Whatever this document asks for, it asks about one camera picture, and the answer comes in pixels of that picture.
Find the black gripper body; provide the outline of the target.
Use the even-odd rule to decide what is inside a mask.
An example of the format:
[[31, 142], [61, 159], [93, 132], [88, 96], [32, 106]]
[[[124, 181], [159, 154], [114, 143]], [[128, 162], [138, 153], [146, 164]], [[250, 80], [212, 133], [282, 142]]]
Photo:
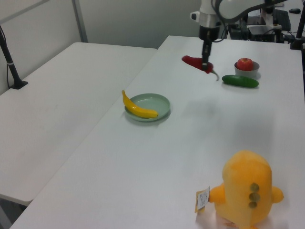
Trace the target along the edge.
[[220, 27], [199, 27], [199, 38], [204, 42], [213, 42], [218, 39]]

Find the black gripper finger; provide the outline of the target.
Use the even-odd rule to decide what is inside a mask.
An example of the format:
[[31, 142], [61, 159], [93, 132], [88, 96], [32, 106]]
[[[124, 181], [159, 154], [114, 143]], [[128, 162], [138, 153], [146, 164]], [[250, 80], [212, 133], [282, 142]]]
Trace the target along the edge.
[[204, 42], [202, 49], [202, 70], [208, 69], [209, 56], [211, 53], [212, 42]]

